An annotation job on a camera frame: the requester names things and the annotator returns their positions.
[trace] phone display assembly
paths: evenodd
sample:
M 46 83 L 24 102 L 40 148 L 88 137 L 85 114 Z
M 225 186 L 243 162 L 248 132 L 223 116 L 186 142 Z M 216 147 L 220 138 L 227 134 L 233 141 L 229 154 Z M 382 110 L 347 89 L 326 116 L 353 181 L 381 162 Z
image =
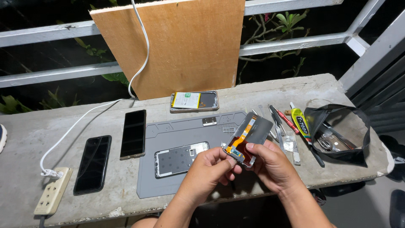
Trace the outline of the phone display assembly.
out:
M 215 111 L 220 108 L 220 104 L 218 102 L 218 94 L 215 90 L 193 92 L 193 93 L 201 94 L 198 108 L 173 108 L 172 106 L 170 106 L 170 112 L 178 113 L 178 112 L 194 112 L 194 111 Z M 175 94 L 172 93 L 170 104 L 173 103 L 174 98 Z
M 246 167 L 252 167 L 256 157 L 246 150 L 246 144 L 263 144 L 272 127 L 272 122 L 249 112 L 225 144 L 224 151 Z
M 104 187 L 111 136 L 89 138 L 84 148 L 73 195 L 101 191 Z
M 208 149 L 208 142 L 200 142 L 156 152 L 155 177 L 162 178 L 187 172 L 197 154 Z
M 146 110 L 125 114 L 120 160 L 145 154 Z

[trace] gray silicone repair mat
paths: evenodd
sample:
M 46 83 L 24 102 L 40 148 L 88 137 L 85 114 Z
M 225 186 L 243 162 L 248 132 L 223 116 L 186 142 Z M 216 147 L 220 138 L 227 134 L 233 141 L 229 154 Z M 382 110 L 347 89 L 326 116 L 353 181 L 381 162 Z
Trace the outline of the gray silicone repair mat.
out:
M 204 127 L 203 119 L 208 117 L 216 117 L 217 124 Z M 226 143 L 233 135 L 233 132 L 223 132 L 222 128 L 237 128 L 245 117 L 246 112 L 237 111 L 146 124 L 145 155 L 139 160 L 136 187 L 139 198 L 175 194 L 186 175 L 183 173 L 157 179 L 156 152 L 200 142 L 208 142 L 210 148 L 221 146 L 221 142 Z

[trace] wooden board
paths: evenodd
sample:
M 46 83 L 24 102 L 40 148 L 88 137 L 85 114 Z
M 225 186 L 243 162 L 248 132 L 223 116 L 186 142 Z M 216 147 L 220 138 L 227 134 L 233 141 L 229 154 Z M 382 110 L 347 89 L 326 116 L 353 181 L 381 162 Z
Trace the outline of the wooden board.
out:
M 132 82 L 140 100 L 235 86 L 245 0 L 167 0 L 136 6 L 150 43 L 148 64 Z M 131 80 L 147 54 L 132 5 L 90 15 Z

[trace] person's arm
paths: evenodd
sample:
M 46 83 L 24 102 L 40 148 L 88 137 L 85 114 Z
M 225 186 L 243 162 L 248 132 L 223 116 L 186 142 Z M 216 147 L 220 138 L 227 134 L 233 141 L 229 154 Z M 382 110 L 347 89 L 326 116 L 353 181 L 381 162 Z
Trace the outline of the person's arm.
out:
M 155 224 L 157 227 L 188 227 L 191 216 L 220 182 L 228 184 L 242 168 L 221 147 L 201 152 L 188 170 L 179 190 Z
M 293 228 L 335 228 L 278 145 L 266 140 L 264 145 L 248 143 L 246 149 L 259 155 L 247 170 L 278 195 Z

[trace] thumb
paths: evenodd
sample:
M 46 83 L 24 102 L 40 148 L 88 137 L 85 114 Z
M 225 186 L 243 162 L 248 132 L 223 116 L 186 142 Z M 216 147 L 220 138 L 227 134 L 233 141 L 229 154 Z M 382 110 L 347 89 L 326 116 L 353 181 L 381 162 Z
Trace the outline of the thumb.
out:
M 235 165 L 236 165 L 235 159 L 231 158 L 223 160 L 218 164 L 212 166 L 211 168 L 213 170 L 213 175 L 215 179 L 219 179 L 220 177 L 222 177 L 225 173 L 233 169 Z
M 271 164 L 277 159 L 276 152 L 270 150 L 262 144 L 247 143 L 246 149 L 250 153 L 262 157 L 267 164 Z

